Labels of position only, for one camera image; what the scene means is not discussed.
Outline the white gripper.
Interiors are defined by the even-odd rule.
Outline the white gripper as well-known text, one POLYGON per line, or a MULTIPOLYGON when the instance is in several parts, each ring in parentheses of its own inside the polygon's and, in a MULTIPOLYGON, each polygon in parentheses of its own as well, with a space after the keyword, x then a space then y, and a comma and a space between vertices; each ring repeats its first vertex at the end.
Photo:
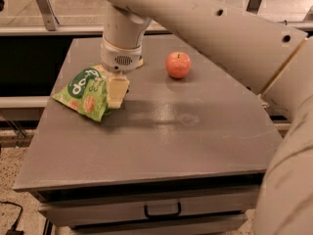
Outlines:
POLYGON ((110 109, 119 109, 130 85, 122 73, 137 69, 142 58, 142 47, 123 49, 110 44, 105 38, 101 43, 102 66, 112 73, 107 80, 107 104, 110 109))

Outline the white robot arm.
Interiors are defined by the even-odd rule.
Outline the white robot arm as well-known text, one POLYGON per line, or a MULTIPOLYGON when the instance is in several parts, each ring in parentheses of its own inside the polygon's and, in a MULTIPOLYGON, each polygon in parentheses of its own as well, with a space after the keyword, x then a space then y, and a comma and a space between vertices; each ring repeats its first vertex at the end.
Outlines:
POLYGON ((268 166, 254 235, 313 235, 313 43, 301 30, 215 0, 107 0, 151 18, 277 109, 290 123, 268 166))

